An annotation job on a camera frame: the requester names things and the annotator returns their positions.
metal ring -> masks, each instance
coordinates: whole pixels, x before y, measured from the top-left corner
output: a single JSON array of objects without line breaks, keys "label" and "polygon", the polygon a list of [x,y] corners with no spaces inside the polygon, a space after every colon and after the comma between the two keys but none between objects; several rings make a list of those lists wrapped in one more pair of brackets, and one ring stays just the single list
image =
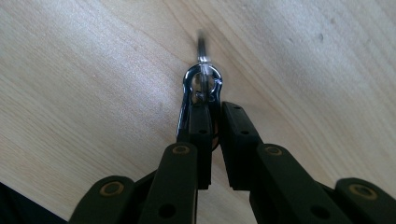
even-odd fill
[{"label": "metal ring", "polygon": [[190,148],[185,146],[177,146],[172,149],[172,152],[177,155],[186,155],[189,154]]},{"label": "metal ring", "polygon": [[271,156],[280,156],[280,155],[283,154],[283,153],[282,153],[282,150],[280,150],[280,149],[277,148],[277,147],[266,147],[266,148],[264,149],[264,151],[265,151],[267,154],[270,154]]},{"label": "metal ring", "polygon": [[120,181],[112,181],[103,185],[100,188],[99,193],[105,197],[112,197],[121,194],[123,190],[124,190],[124,186]]},{"label": "metal ring", "polygon": [[378,198],[378,194],[373,189],[366,187],[361,184],[351,184],[349,185],[349,190],[353,194],[359,195],[367,200],[376,200]]},{"label": "metal ring", "polygon": [[[210,65],[209,67],[212,70],[212,78],[214,81],[213,89],[210,90],[209,93],[209,108],[210,109],[210,116],[212,119],[216,118],[216,114],[220,114],[221,102],[220,102],[220,91],[222,86],[222,78],[219,71],[213,66]],[[178,118],[178,125],[177,125],[177,136],[180,134],[180,130],[188,130],[189,129],[189,119],[190,119],[190,106],[193,105],[192,97],[193,97],[193,87],[192,81],[195,75],[201,73],[201,65],[196,64],[191,67],[186,75],[183,78],[183,101],[180,108],[180,115]]]}]

black plastic part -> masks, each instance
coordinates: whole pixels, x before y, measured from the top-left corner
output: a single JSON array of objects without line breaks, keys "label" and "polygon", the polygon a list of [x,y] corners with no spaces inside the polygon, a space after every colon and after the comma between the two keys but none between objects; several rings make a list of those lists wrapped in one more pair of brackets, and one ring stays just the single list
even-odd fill
[{"label": "black plastic part", "polygon": [[165,150],[138,223],[195,223],[197,158],[189,143]]},{"label": "black plastic part", "polygon": [[187,129],[177,130],[177,142],[189,142],[189,130]]},{"label": "black plastic part", "polygon": [[66,221],[0,183],[0,223],[64,224]]},{"label": "black plastic part", "polygon": [[190,108],[189,142],[198,148],[198,189],[208,189],[212,167],[213,131],[207,105]]},{"label": "black plastic part", "polygon": [[230,186],[250,190],[252,161],[256,148],[262,143],[245,110],[229,102],[222,103],[220,145]]},{"label": "black plastic part", "polygon": [[124,176],[109,176],[96,182],[76,207],[69,223],[125,223],[134,194],[134,181]]},{"label": "black plastic part", "polygon": [[253,212],[267,214],[262,206],[268,197],[280,223],[351,223],[322,187],[283,147],[261,144],[254,161],[256,188],[251,191]]},{"label": "black plastic part", "polygon": [[129,217],[128,223],[137,223],[142,214],[143,207],[146,203],[146,199],[149,195],[149,189],[151,188],[152,181],[154,180],[156,171],[149,175],[139,179],[134,183],[134,196],[130,203],[127,216]]},{"label": "black plastic part", "polygon": [[355,223],[396,223],[396,201],[376,185],[358,178],[337,182],[338,205]]}]

wooden table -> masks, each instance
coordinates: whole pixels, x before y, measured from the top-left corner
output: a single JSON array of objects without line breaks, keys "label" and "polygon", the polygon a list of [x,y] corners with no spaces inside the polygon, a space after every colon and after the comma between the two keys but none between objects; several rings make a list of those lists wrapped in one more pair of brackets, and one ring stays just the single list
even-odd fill
[{"label": "wooden table", "polygon": [[[108,175],[137,180],[175,142],[197,30],[265,142],[317,181],[396,196],[396,4],[2,1],[0,181],[69,219]],[[254,223],[220,150],[198,223]]]}]

